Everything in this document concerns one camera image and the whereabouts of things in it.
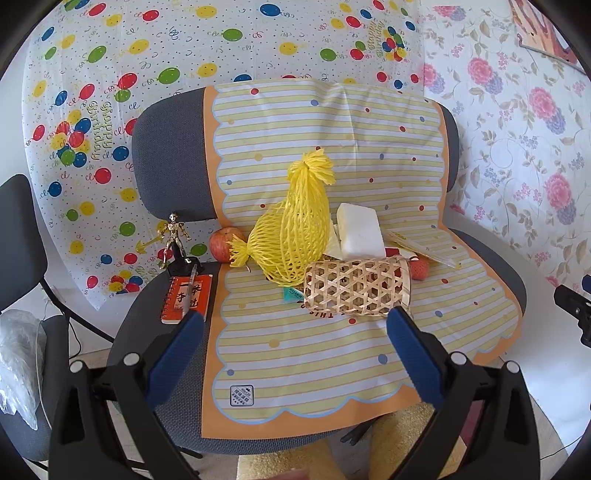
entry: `printed square logo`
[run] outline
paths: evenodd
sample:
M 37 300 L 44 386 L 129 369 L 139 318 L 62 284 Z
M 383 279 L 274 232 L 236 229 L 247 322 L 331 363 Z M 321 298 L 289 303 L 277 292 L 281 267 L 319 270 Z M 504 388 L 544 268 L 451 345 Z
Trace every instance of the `printed square logo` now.
M 255 389 L 252 385 L 233 385 L 230 387 L 231 407 L 252 407 L 255 404 Z

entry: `red spiral notebook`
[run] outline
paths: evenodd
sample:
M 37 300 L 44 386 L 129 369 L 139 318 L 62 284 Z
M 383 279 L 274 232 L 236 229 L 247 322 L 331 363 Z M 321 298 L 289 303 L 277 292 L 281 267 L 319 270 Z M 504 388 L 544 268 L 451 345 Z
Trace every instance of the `red spiral notebook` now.
M 183 319 L 183 300 L 187 296 L 188 287 L 189 277 L 171 277 L 168 293 L 160 313 L 162 323 L 174 324 Z M 190 309 L 199 312 L 203 318 L 207 316 L 207 304 L 211 289 L 211 275 L 199 275 L 193 280 L 193 297 Z

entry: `woven bamboo basket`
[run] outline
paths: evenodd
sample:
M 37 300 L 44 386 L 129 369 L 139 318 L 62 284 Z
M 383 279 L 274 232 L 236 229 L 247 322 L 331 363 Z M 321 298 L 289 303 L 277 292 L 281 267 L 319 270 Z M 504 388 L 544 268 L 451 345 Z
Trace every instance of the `woven bamboo basket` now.
M 403 257 L 323 260 L 308 265 L 304 305 L 312 312 L 386 316 L 410 302 L 410 274 Z

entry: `blue gripper pad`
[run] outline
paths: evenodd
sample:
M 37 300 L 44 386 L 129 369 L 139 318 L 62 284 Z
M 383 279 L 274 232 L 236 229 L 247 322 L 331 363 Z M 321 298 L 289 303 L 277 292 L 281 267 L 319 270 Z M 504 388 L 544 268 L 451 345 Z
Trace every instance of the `blue gripper pad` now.
M 591 277 L 589 275 L 585 275 L 583 280 L 581 281 L 581 286 L 583 290 L 587 293 L 591 293 Z
M 152 411 L 172 396 L 203 339 L 204 330 L 203 316 L 189 310 L 180 330 L 148 374 L 146 402 Z
M 440 408 L 444 402 L 441 372 L 422 343 L 420 330 L 402 307 L 388 313 L 386 332 L 421 399 Z

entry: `cable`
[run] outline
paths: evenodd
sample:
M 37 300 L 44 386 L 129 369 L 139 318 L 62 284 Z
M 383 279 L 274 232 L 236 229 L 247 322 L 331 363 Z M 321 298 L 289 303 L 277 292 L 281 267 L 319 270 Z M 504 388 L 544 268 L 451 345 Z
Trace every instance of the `cable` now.
M 49 425 L 49 429 L 53 430 L 51 427 L 51 422 L 49 421 L 49 417 L 47 416 L 47 412 L 45 411 L 45 405 L 43 404 L 43 393 L 41 391 L 41 380 L 39 379 L 39 348 L 38 348 L 38 340 L 39 340 L 39 327 L 41 326 L 41 322 L 45 322 L 47 318 L 47 306 L 51 300 L 47 299 L 45 303 L 45 311 L 43 312 L 43 320 L 39 322 L 37 325 L 37 333 L 35 334 L 35 370 L 37 371 L 37 387 L 39 388 L 39 403 L 41 404 L 41 409 L 43 410 L 43 414 L 45 415 L 45 419 L 47 420 L 47 424 Z
M 76 331 L 74 330 L 74 326 L 72 325 L 69 318 L 68 318 L 68 325 L 71 327 L 72 332 L 74 332 L 74 338 L 76 339 L 76 342 L 78 342 L 78 351 L 74 355 L 68 357 L 68 360 L 72 360 L 75 356 L 80 355 L 80 352 L 82 351 L 82 344 L 78 340 L 78 336 L 76 335 Z
M 564 450 L 565 448 L 568 448 L 568 447 L 570 447 L 570 446 L 571 446 L 571 445 L 572 445 L 574 442 L 578 442 L 578 441 L 579 441 L 581 438 L 583 438 L 583 435 L 581 435 L 581 436 L 580 436 L 579 438 L 577 438 L 576 440 L 573 440 L 572 442 L 570 442 L 570 443 L 569 443 L 569 444 L 568 444 L 566 447 L 562 447 L 560 450 L 556 450 L 554 453 L 551 453 L 551 454 L 549 454 L 549 455 L 546 455 L 545 457 L 542 457 L 542 458 L 540 459 L 540 462 L 541 462 L 542 460 L 544 460 L 545 458 L 551 457 L 551 456 L 553 456 L 553 455 L 556 455 L 556 454 L 557 454 L 557 453 L 559 453 L 559 452 L 562 452 L 562 450 Z

